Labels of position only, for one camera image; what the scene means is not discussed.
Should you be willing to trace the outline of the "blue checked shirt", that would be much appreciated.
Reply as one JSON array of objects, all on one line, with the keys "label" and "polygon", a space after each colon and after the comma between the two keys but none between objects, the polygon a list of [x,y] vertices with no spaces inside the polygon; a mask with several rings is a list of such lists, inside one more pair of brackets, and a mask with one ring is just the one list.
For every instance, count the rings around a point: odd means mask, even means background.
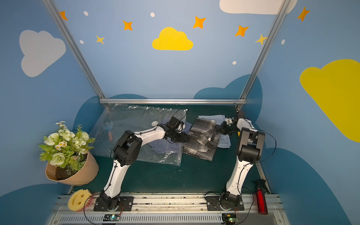
[{"label": "blue checked shirt", "polygon": [[[190,131],[191,127],[192,124],[185,122],[183,131],[187,134]],[[165,139],[161,139],[161,140],[152,141],[148,145],[151,147],[153,151],[157,153],[171,154],[171,153],[178,153],[179,151],[181,151],[183,143],[182,142],[170,143]]]}]

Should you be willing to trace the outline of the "dark plaid shirt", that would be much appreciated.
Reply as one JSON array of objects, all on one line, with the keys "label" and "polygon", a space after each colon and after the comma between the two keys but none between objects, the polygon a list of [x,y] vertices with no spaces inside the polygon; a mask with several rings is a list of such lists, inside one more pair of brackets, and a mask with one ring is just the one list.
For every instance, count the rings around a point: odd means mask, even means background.
[{"label": "dark plaid shirt", "polygon": [[219,143],[216,121],[197,118],[187,133],[187,141],[183,145],[183,153],[212,161]]}]

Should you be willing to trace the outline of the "clear plastic vacuum bag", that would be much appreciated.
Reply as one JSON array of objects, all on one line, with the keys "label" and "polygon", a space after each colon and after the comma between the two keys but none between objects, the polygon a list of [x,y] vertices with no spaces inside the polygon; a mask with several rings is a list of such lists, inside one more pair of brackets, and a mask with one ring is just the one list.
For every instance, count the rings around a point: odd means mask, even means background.
[{"label": "clear plastic vacuum bag", "polygon": [[[161,125],[168,123],[172,117],[181,121],[178,130],[188,133],[191,124],[186,121],[186,109],[173,109],[149,106],[114,105],[102,112],[90,136],[95,138],[91,153],[94,156],[113,158],[113,146],[125,131],[147,135],[151,130],[160,130]],[[140,149],[138,160],[180,166],[183,143],[175,142],[166,136],[163,139],[149,142],[146,140]]]}]

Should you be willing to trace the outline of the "light blue shirt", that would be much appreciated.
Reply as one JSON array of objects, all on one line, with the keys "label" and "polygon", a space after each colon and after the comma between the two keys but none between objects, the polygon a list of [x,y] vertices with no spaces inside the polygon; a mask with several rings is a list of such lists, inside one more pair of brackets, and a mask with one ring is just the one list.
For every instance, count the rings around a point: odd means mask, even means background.
[{"label": "light blue shirt", "polygon": [[[221,125],[226,117],[225,115],[199,115],[198,118],[201,119],[207,119],[207,120],[214,120],[216,125]],[[230,136],[229,135],[224,135],[220,132],[218,132],[219,134],[219,143],[217,145],[218,148],[222,148],[222,149],[228,149],[231,147],[231,140],[230,140]]]}]

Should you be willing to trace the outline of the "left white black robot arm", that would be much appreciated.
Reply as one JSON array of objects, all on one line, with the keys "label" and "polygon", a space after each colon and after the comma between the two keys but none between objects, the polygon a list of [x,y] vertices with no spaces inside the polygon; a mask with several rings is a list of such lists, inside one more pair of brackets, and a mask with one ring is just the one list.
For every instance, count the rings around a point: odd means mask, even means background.
[{"label": "left white black robot arm", "polygon": [[170,129],[166,125],[139,132],[125,131],[113,147],[112,170],[106,185],[97,198],[98,204],[104,204],[108,211],[115,210],[119,205],[119,196],[127,170],[137,160],[141,147],[161,139],[171,139],[174,143],[185,143],[187,134],[177,129]]}]

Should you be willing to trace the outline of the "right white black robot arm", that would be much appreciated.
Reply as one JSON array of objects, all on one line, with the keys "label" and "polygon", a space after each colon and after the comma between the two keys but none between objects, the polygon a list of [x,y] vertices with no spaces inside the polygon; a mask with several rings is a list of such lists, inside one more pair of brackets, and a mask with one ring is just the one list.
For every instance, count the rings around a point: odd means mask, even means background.
[{"label": "right white black robot arm", "polygon": [[219,129],[221,134],[239,134],[236,148],[236,164],[225,191],[220,196],[220,204],[225,209],[240,207],[242,204],[242,187],[252,166],[263,154],[265,132],[256,129],[246,118],[227,118]]}]

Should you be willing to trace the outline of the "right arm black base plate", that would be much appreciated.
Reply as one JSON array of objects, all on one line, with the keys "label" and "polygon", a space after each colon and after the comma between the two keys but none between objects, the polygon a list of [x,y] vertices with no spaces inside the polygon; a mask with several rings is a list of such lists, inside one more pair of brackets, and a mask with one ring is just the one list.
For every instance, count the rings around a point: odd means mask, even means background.
[{"label": "right arm black base plate", "polygon": [[225,196],[206,196],[206,206],[208,211],[243,211],[244,203],[242,197],[237,195]]}]

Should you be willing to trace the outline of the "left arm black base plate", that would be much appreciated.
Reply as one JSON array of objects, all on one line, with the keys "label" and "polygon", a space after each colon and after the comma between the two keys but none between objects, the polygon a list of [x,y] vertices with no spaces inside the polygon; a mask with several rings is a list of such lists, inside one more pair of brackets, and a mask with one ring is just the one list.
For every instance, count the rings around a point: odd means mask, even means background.
[{"label": "left arm black base plate", "polygon": [[95,212],[129,212],[132,210],[133,201],[132,196],[117,196],[111,199],[100,196],[96,199],[93,210]]}]

